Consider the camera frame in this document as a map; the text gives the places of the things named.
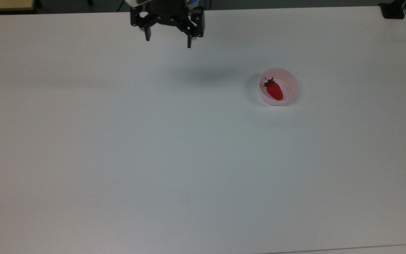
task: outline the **table surface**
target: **table surface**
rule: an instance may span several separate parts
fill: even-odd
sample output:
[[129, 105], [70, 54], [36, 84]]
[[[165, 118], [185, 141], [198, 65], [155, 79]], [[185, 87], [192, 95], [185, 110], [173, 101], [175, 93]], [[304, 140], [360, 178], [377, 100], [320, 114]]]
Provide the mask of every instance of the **table surface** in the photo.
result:
[[[261, 72], [291, 71], [287, 106]], [[186, 48], [128, 13], [0, 16], [0, 254], [406, 244], [406, 19], [208, 11]]]
[[32, 10], [34, 0], [0, 0], [0, 11]]

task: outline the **red strawberry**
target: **red strawberry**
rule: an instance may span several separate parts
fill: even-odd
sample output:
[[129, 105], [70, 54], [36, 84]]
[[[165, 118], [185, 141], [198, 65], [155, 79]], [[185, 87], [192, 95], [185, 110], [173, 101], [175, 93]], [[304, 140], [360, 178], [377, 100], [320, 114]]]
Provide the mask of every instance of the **red strawberry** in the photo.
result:
[[274, 98], [275, 100], [281, 100], [283, 99], [283, 92], [280, 86], [275, 82], [275, 80], [272, 79], [266, 79], [267, 82], [264, 83], [264, 86], [267, 87], [267, 92]]

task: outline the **cable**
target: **cable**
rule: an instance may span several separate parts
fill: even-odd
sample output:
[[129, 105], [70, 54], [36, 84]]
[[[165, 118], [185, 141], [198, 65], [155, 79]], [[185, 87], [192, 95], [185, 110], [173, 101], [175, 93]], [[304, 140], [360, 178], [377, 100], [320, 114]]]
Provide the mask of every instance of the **cable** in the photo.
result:
[[124, 0], [123, 0], [123, 2], [121, 2], [121, 5], [119, 6], [119, 8], [117, 9], [116, 12], [119, 12], [119, 11], [120, 11], [120, 9], [121, 9], [121, 7], [123, 6], [123, 4], [124, 4]]

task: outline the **pink bowl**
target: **pink bowl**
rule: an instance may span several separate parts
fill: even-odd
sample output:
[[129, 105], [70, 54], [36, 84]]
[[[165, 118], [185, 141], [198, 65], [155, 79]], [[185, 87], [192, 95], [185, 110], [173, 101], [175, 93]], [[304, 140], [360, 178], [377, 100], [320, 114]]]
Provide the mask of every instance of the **pink bowl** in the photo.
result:
[[[270, 96], [266, 90], [266, 87], [264, 87], [264, 82], [266, 82], [266, 79], [272, 78], [275, 80], [275, 82], [277, 82], [283, 92], [283, 99], [281, 100], [276, 100], [272, 96]], [[259, 77], [258, 84], [259, 95], [261, 96], [261, 98], [266, 103], [269, 103], [273, 106], [280, 106], [287, 103], [288, 101], [292, 100], [299, 91], [299, 83], [296, 77], [289, 71], [281, 68], [273, 68], [264, 71], [264, 73], [261, 74], [261, 77]]]

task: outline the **plastic bowl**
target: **plastic bowl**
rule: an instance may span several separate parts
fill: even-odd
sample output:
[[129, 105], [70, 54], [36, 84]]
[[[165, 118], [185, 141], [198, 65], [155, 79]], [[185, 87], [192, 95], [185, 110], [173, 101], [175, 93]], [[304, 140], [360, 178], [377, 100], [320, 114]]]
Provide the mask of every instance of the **plastic bowl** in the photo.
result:
[[[264, 82], [266, 82], [266, 79], [272, 78], [275, 80], [275, 82], [277, 82], [283, 92], [283, 99], [281, 100], [276, 100], [270, 96], [266, 90], [266, 87], [264, 87]], [[273, 106], [281, 106], [289, 102], [297, 95], [299, 91], [299, 83], [296, 77], [290, 71], [282, 68], [273, 68], [264, 71], [264, 73], [261, 74], [261, 77], [259, 77], [258, 85], [259, 95], [261, 98], [266, 103]]]

